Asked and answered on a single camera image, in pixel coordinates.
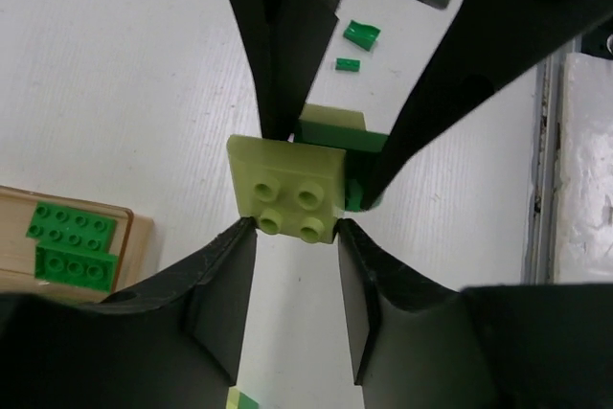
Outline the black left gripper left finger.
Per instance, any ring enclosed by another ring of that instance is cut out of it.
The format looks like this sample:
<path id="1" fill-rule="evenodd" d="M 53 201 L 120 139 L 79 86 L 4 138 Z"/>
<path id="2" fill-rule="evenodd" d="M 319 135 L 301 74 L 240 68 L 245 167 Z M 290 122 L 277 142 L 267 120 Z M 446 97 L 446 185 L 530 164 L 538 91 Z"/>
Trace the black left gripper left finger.
<path id="1" fill-rule="evenodd" d="M 257 233 L 243 218 L 101 302 L 1 298 L 5 408 L 222 408 L 238 379 Z"/>

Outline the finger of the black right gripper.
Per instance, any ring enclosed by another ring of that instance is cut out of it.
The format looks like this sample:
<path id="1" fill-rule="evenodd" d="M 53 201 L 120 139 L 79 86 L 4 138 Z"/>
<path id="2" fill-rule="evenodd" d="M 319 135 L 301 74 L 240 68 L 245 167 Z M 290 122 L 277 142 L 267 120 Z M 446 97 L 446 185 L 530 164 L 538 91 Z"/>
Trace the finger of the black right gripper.
<path id="1" fill-rule="evenodd" d="M 261 135 L 293 132 L 329 40 L 340 0 L 229 0 L 256 90 Z"/>
<path id="2" fill-rule="evenodd" d="M 464 0 L 376 158 L 365 205 L 431 141 L 611 14 L 612 0 Z"/>

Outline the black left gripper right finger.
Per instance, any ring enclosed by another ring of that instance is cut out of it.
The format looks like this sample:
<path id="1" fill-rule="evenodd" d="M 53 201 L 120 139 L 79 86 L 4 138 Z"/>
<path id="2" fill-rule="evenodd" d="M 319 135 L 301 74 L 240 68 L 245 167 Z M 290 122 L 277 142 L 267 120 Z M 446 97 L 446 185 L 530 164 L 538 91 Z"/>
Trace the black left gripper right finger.
<path id="1" fill-rule="evenodd" d="M 608 408 L 610 284 L 449 289 L 337 225 L 353 379 L 368 408 Z"/>

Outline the dark green 2x4 lego brick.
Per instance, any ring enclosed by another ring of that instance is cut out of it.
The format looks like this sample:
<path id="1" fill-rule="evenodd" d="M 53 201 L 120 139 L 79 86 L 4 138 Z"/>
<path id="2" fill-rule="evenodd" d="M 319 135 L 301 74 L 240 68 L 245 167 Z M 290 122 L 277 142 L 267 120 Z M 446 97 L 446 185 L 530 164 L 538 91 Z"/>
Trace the dark green 2x4 lego brick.
<path id="1" fill-rule="evenodd" d="M 35 247 L 34 276 L 50 283 L 109 292 L 118 257 L 104 252 L 40 242 Z"/>

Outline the green round lego piece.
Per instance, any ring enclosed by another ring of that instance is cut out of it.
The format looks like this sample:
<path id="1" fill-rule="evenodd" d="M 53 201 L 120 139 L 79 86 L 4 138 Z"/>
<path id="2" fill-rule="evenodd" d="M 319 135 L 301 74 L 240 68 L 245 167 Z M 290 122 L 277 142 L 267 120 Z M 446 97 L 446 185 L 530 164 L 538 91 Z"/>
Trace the green round lego piece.
<path id="1" fill-rule="evenodd" d="M 382 199 L 383 194 L 370 208 L 362 207 L 364 187 L 387 139 L 387 134 L 366 128 L 362 112 L 306 104 L 295 126 L 293 142 L 346 151 L 345 210 L 358 213 L 378 206 Z"/>

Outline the light green sloped lego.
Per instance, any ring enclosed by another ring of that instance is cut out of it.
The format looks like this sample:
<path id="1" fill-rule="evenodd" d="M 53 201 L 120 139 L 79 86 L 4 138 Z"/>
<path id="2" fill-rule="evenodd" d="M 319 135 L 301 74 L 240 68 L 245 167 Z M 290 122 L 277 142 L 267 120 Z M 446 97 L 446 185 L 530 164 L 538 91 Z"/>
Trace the light green sloped lego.
<path id="1" fill-rule="evenodd" d="M 227 154 L 238 213 L 268 235 L 331 244 L 344 211 L 346 151 L 232 135 Z"/>

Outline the light green lego stack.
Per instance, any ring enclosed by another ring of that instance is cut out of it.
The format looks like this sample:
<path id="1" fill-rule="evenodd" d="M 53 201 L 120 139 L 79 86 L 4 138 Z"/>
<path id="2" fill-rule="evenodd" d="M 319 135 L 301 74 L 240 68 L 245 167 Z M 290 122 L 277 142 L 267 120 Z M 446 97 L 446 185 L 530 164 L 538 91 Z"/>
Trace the light green lego stack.
<path id="1" fill-rule="evenodd" d="M 259 404 L 248 397 L 237 387 L 231 387 L 228 391 L 226 409 L 259 409 Z"/>

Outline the small green curved lego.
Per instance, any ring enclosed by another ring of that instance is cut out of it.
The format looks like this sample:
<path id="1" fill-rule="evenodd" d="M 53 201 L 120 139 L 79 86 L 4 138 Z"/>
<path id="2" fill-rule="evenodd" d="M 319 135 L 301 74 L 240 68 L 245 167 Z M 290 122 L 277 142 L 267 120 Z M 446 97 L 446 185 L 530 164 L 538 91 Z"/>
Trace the small green curved lego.
<path id="1" fill-rule="evenodd" d="M 355 20 L 351 20 L 343 32 L 344 38 L 366 52 L 373 49 L 379 35 L 380 29 L 378 27 L 359 23 Z"/>

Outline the tiny green flat lego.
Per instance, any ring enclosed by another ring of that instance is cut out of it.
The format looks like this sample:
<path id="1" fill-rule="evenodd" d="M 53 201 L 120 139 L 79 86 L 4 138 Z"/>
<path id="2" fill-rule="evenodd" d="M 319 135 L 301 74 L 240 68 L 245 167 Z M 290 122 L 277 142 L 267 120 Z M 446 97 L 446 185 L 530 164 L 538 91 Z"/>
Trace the tiny green flat lego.
<path id="1" fill-rule="evenodd" d="M 361 61 L 359 59 L 338 57 L 335 60 L 334 69 L 340 72 L 358 73 L 360 71 Z"/>

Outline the amber plastic container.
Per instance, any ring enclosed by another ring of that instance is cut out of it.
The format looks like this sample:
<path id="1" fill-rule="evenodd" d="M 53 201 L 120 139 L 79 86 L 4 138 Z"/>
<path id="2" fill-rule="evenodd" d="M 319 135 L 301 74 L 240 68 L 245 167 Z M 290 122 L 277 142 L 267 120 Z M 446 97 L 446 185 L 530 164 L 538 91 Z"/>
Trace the amber plastic container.
<path id="1" fill-rule="evenodd" d="M 1 291 L 98 302 L 144 278 L 153 220 L 122 207 L 1 188 Z"/>

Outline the green 2x4 lego in container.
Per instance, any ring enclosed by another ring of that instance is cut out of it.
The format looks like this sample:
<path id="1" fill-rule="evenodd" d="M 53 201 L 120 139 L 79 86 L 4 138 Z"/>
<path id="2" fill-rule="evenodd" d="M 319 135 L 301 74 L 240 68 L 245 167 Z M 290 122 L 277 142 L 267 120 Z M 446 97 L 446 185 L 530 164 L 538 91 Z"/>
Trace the green 2x4 lego in container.
<path id="1" fill-rule="evenodd" d="M 83 210 L 38 202 L 26 237 L 69 247 L 105 252 L 116 229 L 116 220 Z"/>

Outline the aluminium frame rail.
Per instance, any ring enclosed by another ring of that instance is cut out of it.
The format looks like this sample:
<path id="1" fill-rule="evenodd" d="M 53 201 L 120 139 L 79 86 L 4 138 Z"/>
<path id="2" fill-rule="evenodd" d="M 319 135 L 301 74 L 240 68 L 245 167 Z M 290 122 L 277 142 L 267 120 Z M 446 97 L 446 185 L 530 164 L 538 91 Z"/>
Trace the aluminium frame rail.
<path id="1" fill-rule="evenodd" d="M 572 42 L 562 46 L 536 68 L 532 208 L 522 272 L 525 284 L 550 284 L 554 279 L 559 115 L 564 61 L 573 49 Z"/>

